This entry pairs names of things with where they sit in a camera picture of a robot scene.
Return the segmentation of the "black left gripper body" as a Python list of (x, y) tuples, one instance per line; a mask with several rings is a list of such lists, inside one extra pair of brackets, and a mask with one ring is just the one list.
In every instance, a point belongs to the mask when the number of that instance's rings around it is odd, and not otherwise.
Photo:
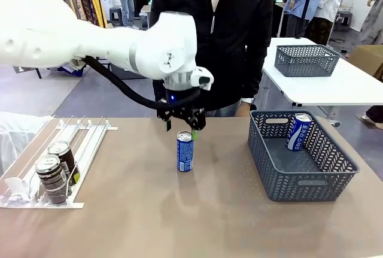
[(187, 90), (165, 90), (165, 101), (170, 107), (166, 108), (166, 112), (193, 110), (200, 96), (200, 89)]

